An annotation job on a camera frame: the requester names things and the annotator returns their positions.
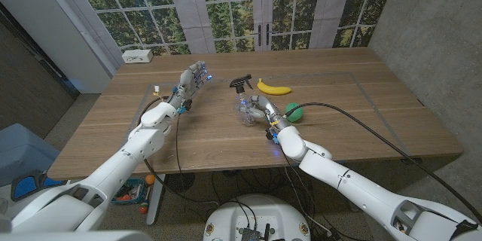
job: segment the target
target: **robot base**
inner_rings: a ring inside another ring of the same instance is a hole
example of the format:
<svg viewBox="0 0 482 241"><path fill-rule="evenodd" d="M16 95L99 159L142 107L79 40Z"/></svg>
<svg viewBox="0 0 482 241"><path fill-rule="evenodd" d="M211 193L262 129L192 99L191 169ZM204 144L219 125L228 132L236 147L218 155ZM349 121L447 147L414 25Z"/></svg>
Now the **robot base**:
<svg viewBox="0 0 482 241"><path fill-rule="evenodd" d="M263 194L243 195L237 199L253 210L257 228L253 229L255 218L247 207L241 205L248 215L249 229L246 229L248 221L239 204L225 203L209 216L204 228L204 241L248 240L265 236L266 230L270 232L268 240L311 240L307 220L286 202Z"/></svg>

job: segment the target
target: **door handle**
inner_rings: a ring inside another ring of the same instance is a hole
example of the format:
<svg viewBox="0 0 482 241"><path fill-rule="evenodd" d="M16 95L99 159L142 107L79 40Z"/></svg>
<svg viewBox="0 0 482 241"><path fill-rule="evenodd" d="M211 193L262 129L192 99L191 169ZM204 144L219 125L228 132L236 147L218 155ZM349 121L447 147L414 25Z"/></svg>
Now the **door handle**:
<svg viewBox="0 0 482 241"><path fill-rule="evenodd" d="M270 31L270 24L266 24L266 45L270 44L270 34L276 34L277 31Z"/></svg>
<svg viewBox="0 0 482 241"><path fill-rule="evenodd" d="M251 35L258 35L258 46L261 46L261 25L258 26L258 32L252 33Z"/></svg>
<svg viewBox="0 0 482 241"><path fill-rule="evenodd" d="M270 43L270 24L266 24L266 46Z"/></svg>

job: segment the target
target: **clear plastic bottle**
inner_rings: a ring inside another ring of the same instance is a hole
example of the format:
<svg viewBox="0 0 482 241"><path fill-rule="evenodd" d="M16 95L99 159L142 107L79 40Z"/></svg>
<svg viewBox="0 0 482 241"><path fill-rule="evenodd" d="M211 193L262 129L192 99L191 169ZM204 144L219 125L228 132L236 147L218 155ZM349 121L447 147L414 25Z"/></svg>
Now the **clear plastic bottle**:
<svg viewBox="0 0 482 241"><path fill-rule="evenodd" d="M239 119L244 124L252 124L255 122L255 119L253 119L253 117L249 114L250 104L248 94L244 92L238 93L234 103L234 110L238 112Z"/></svg>

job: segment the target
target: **green ball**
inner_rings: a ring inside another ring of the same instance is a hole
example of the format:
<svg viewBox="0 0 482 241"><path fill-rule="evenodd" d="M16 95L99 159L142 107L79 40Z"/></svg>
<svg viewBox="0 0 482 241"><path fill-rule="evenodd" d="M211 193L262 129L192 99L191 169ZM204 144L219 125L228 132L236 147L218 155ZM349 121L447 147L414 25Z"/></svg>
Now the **green ball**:
<svg viewBox="0 0 482 241"><path fill-rule="evenodd" d="M292 110L293 108L299 106L296 102L291 102L289 103L287 106L286 106L286 109L285 109L285 114ZM299 119L301 119L301 117L303 116L303 108L298 108L296 109L293 114L289 115L286 119L290 122L295 122Z"/></svg>

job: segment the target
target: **robotic hand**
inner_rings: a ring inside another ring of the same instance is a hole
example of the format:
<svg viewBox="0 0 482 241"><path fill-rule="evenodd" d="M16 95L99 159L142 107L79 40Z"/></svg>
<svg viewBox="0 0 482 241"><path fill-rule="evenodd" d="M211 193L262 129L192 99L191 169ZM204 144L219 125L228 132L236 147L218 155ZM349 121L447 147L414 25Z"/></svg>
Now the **robotic hand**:
<svg viewBox="0 0 482 241"><path fill-rule="evenodd" d="M482 226L454 209L428 200L394 194L331 160L320 145L300 133L264 96L251 96L250 114L270 122L268 138L276 139L300 169L332 186L380 223L396 240L482 240Z"/></svg>
<svg viewBox="0 0 482 241"><path fill-rule="evenodd" d="M127 143L86 179L51 188L33 200L11 222L12 233L95 230L111 198L146 158L159 151L170 131L169 122L191 108L191 100L209 80L204 62L181 75L167 102L141 117Z"/></svg>

